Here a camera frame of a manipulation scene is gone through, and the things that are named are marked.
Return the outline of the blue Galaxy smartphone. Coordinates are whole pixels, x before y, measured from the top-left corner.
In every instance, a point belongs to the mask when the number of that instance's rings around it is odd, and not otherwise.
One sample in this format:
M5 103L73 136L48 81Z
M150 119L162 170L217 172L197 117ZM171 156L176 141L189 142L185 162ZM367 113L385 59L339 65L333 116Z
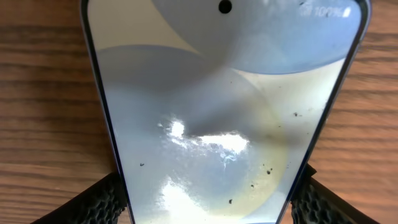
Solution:
M362 0L86 0L132 223L279 223L371 17Z

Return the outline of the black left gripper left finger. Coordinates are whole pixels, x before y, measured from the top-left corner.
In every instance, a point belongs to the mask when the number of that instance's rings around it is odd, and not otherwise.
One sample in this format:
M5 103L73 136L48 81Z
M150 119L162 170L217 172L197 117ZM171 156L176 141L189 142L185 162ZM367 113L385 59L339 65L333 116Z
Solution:
M112 172L32 224L117 224L126 207L121 178Z

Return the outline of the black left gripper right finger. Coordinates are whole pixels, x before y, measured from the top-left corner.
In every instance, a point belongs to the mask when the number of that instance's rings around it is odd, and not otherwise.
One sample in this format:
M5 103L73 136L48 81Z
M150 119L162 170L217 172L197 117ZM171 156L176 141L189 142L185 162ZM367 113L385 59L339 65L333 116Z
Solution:
M294 224L377 224L313 178L316 170L306 165L291 199Z

